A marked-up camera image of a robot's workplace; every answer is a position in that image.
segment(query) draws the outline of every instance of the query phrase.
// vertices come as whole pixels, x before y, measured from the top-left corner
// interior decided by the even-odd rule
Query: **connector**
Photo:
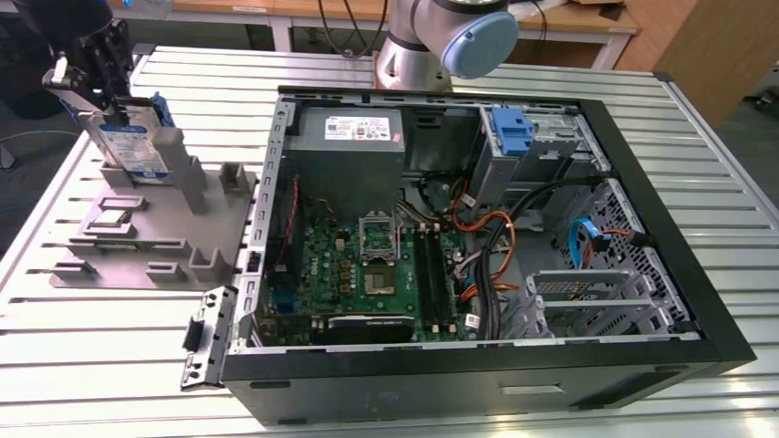
[[[500,140],[504,155],[524,155],[534,142],[534,124],[527,121],[520,109],[494,108],[492,127]]]
[[[608,244],[611,244],[611,235],[596,235],[592,239],[592,251],[595,253],[603,253],[608,250]]]
[[[628,244],[632,246],[654,246],[655,245],[655,240],[650,237],[650,235],[646,235],[644,233],[640,233],[635,230],[631,230],[631,232],[627,235],[628,238]]]

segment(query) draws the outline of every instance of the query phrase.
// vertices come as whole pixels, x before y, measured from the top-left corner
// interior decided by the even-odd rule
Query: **gray carpet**
[[[779,205],[779,111],[756,111],[744,101],[716,130],[760,189]]]

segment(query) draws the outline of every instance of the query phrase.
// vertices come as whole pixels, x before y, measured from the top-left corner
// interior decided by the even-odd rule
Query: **sticker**
[[[266,14],[268,12],[268,9],[266,9],[264,7],[252,6],[233,6],[232,10],[235,12],[256,12],[259,14]]]
[[[471,197],[470,194],[463,193],[463,197],[460,198],[460,200],[466,203],[466,205],[471,208],[474,208],[474,205],[476,204],[476,200]]]
[[[160,154],[149,146],[153,134],[145,126],[101,124],[100,131],[111,154],[132,176],[152,179],[168,176]]]
[[[628,29],[626,27],[610,27],[608,32],[612,34],[634,34],[635,29]]]
[[[478,329],[479,328],[479,321],[480,318],[474,315],[472,313],[468,313],[466,315],[466,327],[471,327],[472,329]]]
[[[390,118],[328,117],[326,140],[390,141]]]

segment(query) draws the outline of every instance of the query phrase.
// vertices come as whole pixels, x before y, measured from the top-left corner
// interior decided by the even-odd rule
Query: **metal panel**
[[[133,93],[149,96],[159,91],[168,98],[173,117],[187,128],[188,151],[205,167],[244,161],[261,170],[264,120],[280,84],[354,88],[372,84],[367,61],[348,67],[343,63],[354,61],[330,55],[157,47],[153,58],[135,75]],[[248,69],[237,70],[241,78],[236,73],[227,73],[229,78],[201,75],[231,70],[219,66]],[[455,80],[455,90],[606,101],[618,123],[630,128],[626,139],[754,343],[758,361],[727,377],[688,381],[616,411],[320,425],[276,432],[643,438],[691,431],[775,436],[779,420],[760,413],[779,409],[776,218],[764,213],[742,173],[698,126],[682,121],[679,114],[688,110],[680,110],[647,73],[511,66],[487,79]],[[672,124],[664,130],[667,122]],[[97,172],[103,160],[96,148],[87,146],[83,138],[0,262],[0,426],[13,426],[3,435],[272,434],[224,391],[177,391],[184,324],[196,311],[197,294],[49,287],[45,269],[63,256],[59,244],[77,229],[103,185]]]

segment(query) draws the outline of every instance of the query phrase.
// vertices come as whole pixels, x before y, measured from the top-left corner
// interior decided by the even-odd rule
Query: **blue latch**
[[[492,127],[504,155],[524,155],[534,142],[534,124],[520,109],[492,108]]]

